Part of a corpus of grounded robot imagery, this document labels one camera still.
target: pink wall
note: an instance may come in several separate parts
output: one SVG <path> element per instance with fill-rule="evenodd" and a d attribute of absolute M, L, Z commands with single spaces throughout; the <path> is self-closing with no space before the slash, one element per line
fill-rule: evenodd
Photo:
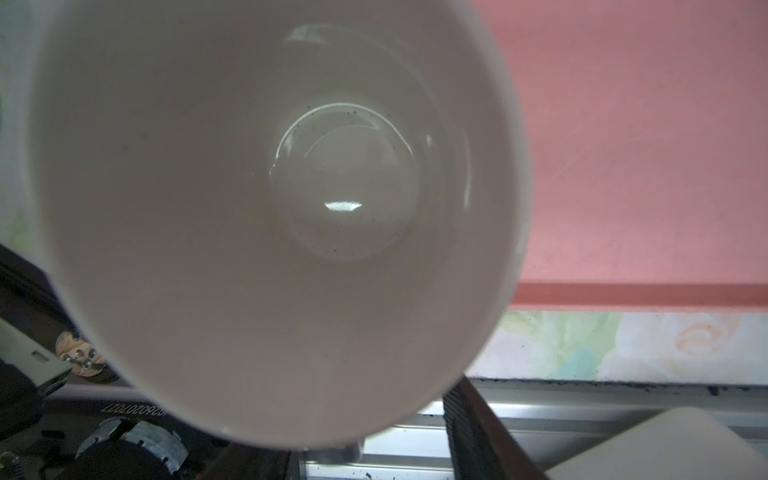
<path fill-rule="evenodd" d="M 531 139 L 515 302 L 768 307 L 768 2 L 475 4 Z"/>

